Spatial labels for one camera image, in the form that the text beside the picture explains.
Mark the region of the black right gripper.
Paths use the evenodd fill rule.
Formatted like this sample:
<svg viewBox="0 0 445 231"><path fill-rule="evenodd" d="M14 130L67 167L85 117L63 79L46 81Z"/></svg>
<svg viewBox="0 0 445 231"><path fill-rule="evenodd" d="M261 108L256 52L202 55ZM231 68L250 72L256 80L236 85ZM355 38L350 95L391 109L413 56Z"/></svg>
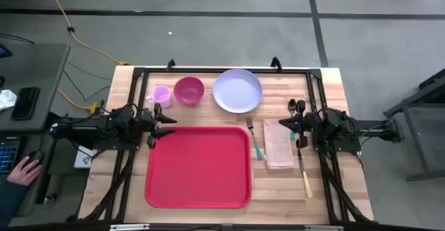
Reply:
<svg viewBox="0 0 445 231"><path fill-rule="evenodd" d="M284 123L283 125L286 128L290 129L292 132L294 133L299 132L299 139L297 140L297 148L307 147L308 140L307 137L304 135L304 132L311 132L315 126L315 113L309 112L303 114L304 111L305 111L305 101L298 100L297 115L294 115L290 118L279 120L279 123L287 122Z"/></svg>

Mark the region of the teal-handled metal spoon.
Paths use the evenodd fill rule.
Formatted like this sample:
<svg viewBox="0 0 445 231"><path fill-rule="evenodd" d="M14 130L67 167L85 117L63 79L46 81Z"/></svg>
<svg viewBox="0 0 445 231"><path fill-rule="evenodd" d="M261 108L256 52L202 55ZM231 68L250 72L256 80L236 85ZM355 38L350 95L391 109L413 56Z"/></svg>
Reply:
<svg viewBox="0 0 445 231"><path fill-rule="evenodd" d="M289 103L288 103L288 111L291 114L291 116L294 116L297 113L297 102L294 99L290 99ZM291 132L291 140L294 141L295 138L295 133Z"/></svg>

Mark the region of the beige cloth napkin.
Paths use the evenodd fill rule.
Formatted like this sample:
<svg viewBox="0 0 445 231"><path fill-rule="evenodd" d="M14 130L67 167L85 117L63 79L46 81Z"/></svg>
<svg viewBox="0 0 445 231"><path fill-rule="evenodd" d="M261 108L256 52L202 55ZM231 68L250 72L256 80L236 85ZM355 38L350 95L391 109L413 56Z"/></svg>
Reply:
<svg viewBox="0 0 445 231"><path fill-rule="evenodd" d="M277 120L264 120L264 147L266 167L269 170L284 170L294 167L291 151L290 130Z"/></svg>

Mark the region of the lilac ribbed plastic mug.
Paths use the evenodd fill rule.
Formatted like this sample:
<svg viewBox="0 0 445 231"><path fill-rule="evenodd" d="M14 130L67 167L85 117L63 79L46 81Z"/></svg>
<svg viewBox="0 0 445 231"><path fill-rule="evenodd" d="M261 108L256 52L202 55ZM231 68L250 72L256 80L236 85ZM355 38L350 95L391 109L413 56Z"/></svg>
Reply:
<svg viewBox="0 0 445 231"><path fill-rule="evenodd" d="M156 86L146 100L149 103L160 104L162 108L168 108L173 105L172 91L167 86Z"/></svg>

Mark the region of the magenta plastic bowl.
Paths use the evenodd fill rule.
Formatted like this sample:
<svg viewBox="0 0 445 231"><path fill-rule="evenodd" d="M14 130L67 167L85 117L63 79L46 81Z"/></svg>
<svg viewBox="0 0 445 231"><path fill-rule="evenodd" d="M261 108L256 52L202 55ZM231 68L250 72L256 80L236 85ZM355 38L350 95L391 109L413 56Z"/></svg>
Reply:
<svg viewBox="0 0 445 231"><path fill-rule="evenodd" d="M197 77L183 77L175 84L173 94L179 103L199 104L204 97L204 84Z"/></svg>

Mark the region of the teal-handled metal fork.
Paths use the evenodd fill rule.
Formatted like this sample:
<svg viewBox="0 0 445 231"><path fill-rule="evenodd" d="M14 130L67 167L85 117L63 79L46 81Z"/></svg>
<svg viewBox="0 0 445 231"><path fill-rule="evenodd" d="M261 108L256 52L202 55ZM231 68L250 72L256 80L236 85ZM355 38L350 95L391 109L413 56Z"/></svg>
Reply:
<svg viewBox="0 0 445 231"><path fill-rule="evenodd" d="M252 118L251 118L250 116L247 116L247 117L246 117L246 124L247 124L247 127L248 127L248 129L249 129L251 135L252 135L252 140L253 140L253 142L254 142L254 146L255 146L255 151L256 151L257 158L258 158L258 159L263 159L264 156L263 156L263 154L261 153L261 150L260 150L260 148L259 148L258 142L257 142L257 140L256 140L256 138L255 138L253 121L252 121Z"/></svg>

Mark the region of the lavender plastic plate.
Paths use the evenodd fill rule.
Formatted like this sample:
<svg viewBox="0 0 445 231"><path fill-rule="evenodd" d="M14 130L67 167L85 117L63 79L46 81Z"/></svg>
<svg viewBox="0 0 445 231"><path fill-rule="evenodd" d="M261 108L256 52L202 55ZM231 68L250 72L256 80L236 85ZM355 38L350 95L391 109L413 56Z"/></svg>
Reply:
<svg viewBox="0 0 445 231"><path fill-rule="evenodd" d="M243 69L223 72L212 89L217 105L230 113L247 113L257 108L263 98L263 86L257 75Z"/></svg>

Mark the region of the yellow-handled metal knife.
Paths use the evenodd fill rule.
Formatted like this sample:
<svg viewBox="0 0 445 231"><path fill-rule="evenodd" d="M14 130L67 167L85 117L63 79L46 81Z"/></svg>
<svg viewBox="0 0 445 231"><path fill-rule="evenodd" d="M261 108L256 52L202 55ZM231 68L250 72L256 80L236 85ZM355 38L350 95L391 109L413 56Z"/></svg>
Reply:
<svg viewBox="0 0 445 231"><path fill-rule="evenodd" d="M310 188L309 180L308 180L307 173L306 173L306 170L304 167L304 162L302 159L302 154L301 154L300 148L297 148L297 154L298 154L298 163L299 163L300 171L301 171L302 177L303 177L306 196L308 198L312 198L312 190Z"/></svg>

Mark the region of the person's forearm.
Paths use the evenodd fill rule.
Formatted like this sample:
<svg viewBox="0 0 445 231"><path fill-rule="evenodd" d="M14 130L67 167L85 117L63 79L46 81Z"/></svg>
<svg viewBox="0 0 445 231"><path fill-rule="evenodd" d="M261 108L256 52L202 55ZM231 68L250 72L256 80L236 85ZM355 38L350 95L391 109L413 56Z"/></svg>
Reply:
<svg viewBox="0 0 445 231"><path fill-rule="evenodd" d="M0 231L4 231L16 215L28 187L5 181L0 186Z"/></svg>

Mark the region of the red plastic tray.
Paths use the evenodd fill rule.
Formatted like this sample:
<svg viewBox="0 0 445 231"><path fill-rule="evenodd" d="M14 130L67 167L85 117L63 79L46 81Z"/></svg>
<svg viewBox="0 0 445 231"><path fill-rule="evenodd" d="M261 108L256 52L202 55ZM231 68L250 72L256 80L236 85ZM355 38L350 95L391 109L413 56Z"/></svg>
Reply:
<svg viewBox="0 0 445 231"><path fill-rule="evenodd" d="M156 208L238 209L251 199L250 139L240 127L171 127L149 152L145 199Z"/></svg>

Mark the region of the dark grey low desk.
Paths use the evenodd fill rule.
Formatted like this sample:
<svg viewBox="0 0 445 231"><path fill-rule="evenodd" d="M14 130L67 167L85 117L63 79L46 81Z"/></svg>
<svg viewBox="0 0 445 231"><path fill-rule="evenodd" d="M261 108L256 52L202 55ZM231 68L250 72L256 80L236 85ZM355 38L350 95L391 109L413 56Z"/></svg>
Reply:
<svg viewBox="0 0 445 231"><path fill-rule="evenodd" d="M36 205L42 205L46 195L58 193L55 180L62 177L85 176L85 169L74 168L76 150L66 139L54 140L50 135L1 135L0 138L17 137L20 138L20 147L17 153L16 164L28 153L41 150L45 153L42 161L42 175L32 183L27 191L24 201L19 207L18 216L26 216L31 213ZM0 186L6 181L7 174L0 174Z"/></svg>

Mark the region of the black smartphone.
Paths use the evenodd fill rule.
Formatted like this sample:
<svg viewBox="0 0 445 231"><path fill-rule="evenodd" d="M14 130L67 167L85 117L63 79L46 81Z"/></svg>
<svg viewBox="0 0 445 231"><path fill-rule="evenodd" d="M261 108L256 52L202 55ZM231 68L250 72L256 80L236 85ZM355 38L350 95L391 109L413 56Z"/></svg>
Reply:
<svg viewBox="0 0 445 231"><path fill-rule="evenodd" d="M30 120L33 116L39 93L40 89L35 86L21 88L11 113L11 120Z"/></svg>

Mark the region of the person's hand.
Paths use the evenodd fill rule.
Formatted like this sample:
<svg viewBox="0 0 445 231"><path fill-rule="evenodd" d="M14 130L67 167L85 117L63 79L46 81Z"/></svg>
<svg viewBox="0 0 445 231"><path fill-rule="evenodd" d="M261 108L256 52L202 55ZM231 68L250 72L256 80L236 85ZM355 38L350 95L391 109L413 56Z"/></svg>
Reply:
<svg viewBox="0 0 445 231"><path fill-rule="evenodd" d="M38 160L24 157L7 176L7 181L29 186L41 173L42 165Z"/></svg>

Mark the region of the white crumpled tissue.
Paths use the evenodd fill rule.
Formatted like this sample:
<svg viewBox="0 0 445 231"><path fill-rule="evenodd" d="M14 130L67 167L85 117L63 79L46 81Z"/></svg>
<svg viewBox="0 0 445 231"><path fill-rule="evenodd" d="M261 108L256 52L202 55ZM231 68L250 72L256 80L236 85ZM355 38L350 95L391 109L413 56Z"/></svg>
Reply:
<svg viewBox="0 0 445 231"><path fill-rule="evenodd" d="M0 90L0 111L9 109L15 105L17 96L11 90Z"/></svg>

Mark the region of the silver metal bracket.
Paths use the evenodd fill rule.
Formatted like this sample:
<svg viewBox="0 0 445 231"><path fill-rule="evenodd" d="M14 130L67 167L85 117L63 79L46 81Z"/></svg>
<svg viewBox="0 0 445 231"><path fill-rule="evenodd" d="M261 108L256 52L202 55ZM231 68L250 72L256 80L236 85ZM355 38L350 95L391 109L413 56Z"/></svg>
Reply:
<svg viewBox="0 0 445 231"><path fill-rule="evenodd" d="M306 225L304 231L344 231L344 228L335 225Z"/></svg>
<svg viewBox="0 0 445 231"><path fill-rule="evenodd" d="M109 231L143 231L149 230L149 223L111 225Z"/></svg>

